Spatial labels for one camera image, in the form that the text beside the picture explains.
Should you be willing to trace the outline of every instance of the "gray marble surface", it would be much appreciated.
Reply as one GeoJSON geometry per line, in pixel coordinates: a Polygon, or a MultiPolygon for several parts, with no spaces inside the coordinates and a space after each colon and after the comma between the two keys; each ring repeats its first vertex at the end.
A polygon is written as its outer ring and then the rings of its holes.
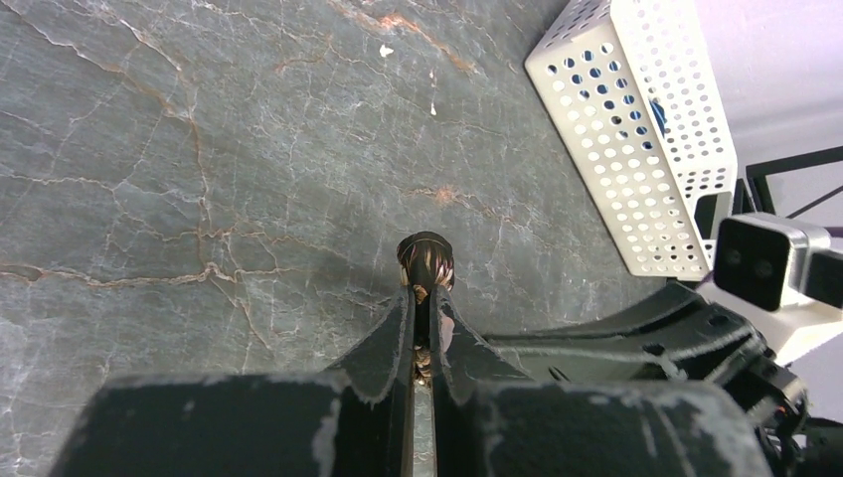
{"type": "Polygon", "coordinates": [[[46,473],[111,376],[321,369],[412,232],[480,332],[661,286],[522,69],[565,3],[0,0],[0,475],[46,473]]]}

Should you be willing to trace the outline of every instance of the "black metal frame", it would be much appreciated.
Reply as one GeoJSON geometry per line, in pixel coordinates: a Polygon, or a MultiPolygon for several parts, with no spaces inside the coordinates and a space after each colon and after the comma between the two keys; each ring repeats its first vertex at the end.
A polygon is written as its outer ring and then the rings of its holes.
{"type": "MultiPolygon", "coordinates": [[[[843,146],[747,166],[747,181],[749,182],[750,190],[753,194],[753,201],[755,203],[756,210],[775,215],[775,206],[772,202],[772,194],[769,191],[769,184],[766,179],[767,176],[808,169],[840,161],[843,161],[843,146]]],[[[806,204],[787,217],[789,219],[794,219],[840,193],[843,193],[843,186],[840,186],[809,204],[806,204]]]]}

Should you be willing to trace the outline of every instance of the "perforated metal basket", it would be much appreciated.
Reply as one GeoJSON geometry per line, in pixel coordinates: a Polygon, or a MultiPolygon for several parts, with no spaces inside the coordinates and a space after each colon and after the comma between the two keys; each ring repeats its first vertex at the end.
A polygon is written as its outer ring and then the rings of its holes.
{"type": "Polygon", "coordinates": [[[693,2],[572,0],[526,68],[630,273],[703,278],[738,162],[693,2]]]}

